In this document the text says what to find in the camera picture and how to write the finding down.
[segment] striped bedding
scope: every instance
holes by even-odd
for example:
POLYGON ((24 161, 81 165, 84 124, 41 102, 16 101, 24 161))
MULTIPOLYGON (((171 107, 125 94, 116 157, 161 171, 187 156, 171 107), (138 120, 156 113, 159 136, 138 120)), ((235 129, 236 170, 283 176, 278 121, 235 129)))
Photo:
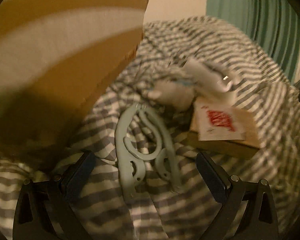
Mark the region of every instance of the striped bedding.
MULTIPOLYGON (((298 91, 280 67, 245 34, 213 17, 153 22, 144 26, 137 57, 95 103, 69 143, 69 157, 55 169, 61 172, 80 157, 83 149, 98 157, 88 183, 73 206, 94 239, 198 239, 217 214, 216 203, 198 174, 198 151, 186 145, 191 111, 176 114, 147 99, 153 82, 184 77, 177 57, 193 56, 219 62, 241 79, 236 106, 253 112, 262 149, 241 160, 211 154, 229 174, 245 181, 267 179, 274 195, 279 231, 289 228, 300 213, 300 103, 298 91), (186 191, 175 194, 161 180, 151 163, 141 192, 147 198, 126 205, 122 198, 114 143, 120 114, 133 102, 152 105, 164 118, 174 145, 186 191)), ((154 137, 137 117, 128 129, 134 146, 143 153, 153 150, 154 137)), ((0 159, 0 230, 12 239, 14 209, 25 178, 44 179, 26 166, 0 159)), ((233 224, 229 235, 238 226, 233 224)))

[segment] small cardboard box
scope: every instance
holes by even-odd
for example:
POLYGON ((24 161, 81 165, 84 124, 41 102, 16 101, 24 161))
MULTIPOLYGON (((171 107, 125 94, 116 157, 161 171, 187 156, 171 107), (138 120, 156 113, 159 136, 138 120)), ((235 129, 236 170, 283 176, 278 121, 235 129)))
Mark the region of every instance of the small cardboard box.
POLYGON ((31 163, 31 156, 41 161, 45 154, 60 158, 75 128, 134 58, 147 4, 148 0, 2 2, 1 152, 36 167, 42 164, 31 163))
POLYGON ((187 141, 192 147, 209 150, 216 153, 230 155, 236 158, 249 160, 260 150, 257 128, 253 119, 253 114, 239 108, 232 108, 233 113, 240 121, 245 130, 245 140, 219 140, 219 141, 199 141, 196 115, 191 120, 190 131, 187 141))

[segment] red marking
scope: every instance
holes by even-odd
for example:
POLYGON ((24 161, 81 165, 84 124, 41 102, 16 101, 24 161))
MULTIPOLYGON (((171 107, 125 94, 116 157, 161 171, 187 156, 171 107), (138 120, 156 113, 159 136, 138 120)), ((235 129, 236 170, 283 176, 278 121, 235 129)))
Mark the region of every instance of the red marking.
POLYGON ((207 115, 213 126, 228 127, 231 132, 235 132, 235 128, 232 126, 232 118, 229 114, 223 111, 207 110, 207 115))

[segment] curtain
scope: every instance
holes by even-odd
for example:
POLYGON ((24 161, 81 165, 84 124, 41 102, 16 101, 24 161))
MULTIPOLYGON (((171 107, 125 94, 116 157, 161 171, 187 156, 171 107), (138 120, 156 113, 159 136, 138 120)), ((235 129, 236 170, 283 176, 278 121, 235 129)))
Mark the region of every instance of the curtain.
POLYGON ((287 0, 207 0, 207 15, 240 28, 293 80, 300 49, 300 19, 287 0))

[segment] checkered fabric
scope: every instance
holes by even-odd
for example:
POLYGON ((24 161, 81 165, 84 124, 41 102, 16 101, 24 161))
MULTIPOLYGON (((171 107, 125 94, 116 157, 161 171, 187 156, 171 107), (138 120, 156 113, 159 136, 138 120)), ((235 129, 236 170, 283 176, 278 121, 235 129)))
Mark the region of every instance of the checkered fabric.
MULTIPOLYGON (((187 78, 178 58, 221 63, 241 79, 236 106, 253 112, 262 149, 251 159, 241 160, 211 154, 229 174, 245 181, 265 178, 271 184, 279 231, 300 213, 300 103, 280 67, 245 34, 213 17, 153 22, 144 26, 145 37, 137 57, 95 103, 77 133, 71 138, 74 153, 59 163, 64 170, 80 156, 80 150, 95 153, 97 166, 73 209, 94 239, 198 239, 217 214, 216 203, 196 170, 196 149, 186 146, 191 110, 176 114, 147 99, 155 80, 187 78), (132 205, 122 198, 117 168, 114 132, 120 114, 133 102, 153 106, 172 135, 186 188, 171 192, 166 182, 146 163, 146 178, 138 186, 147 197, 132 205)), ((147 154, 154 147, 151 131, 134 117, 128 128, 134 147, 147 154)), ((22 181, 32 176, 18 165, 0 160, 0 229, 11 239, 14 209, 22 181)), ((238 226, 237 216, 229 234, 238 226)))

